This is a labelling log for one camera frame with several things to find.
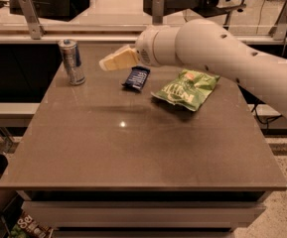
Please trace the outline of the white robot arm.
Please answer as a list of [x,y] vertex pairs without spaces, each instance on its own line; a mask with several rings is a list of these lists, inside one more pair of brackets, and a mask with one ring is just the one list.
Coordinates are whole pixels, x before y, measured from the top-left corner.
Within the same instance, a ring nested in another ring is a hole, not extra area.
[[257,51],[218,24],[192,20],[181,27],[149,26],[135,46],[99,62],[102,69],[138,63],[206,70],[228,78],[287,118],[287,59]]

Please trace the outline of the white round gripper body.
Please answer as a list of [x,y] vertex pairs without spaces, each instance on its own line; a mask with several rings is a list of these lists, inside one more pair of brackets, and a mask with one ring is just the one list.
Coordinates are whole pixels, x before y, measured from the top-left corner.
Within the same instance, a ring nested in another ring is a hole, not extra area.
[[141,63],[150,66],[160,66],[154,54],[154,41],[160,31],[160,27],[148,26],[136,40],[135,49]]

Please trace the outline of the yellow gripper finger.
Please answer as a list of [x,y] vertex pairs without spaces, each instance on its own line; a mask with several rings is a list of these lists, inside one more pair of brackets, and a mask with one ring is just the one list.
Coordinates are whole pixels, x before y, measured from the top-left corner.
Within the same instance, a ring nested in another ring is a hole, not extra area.
[[124,45],[124,46],[122,46],[121,48],[119,48],[118,50],[116,50],[116,51],[114,52],[114,54],[120,54],[120,53],[125,52],[125,51],[128,51],[128,50],[131,50],[130,45]]
[[131,49],[120,54],[110,54],[102,59],[99,65],[105,71],[113,71],[135,66],[137,63],[136,52]]

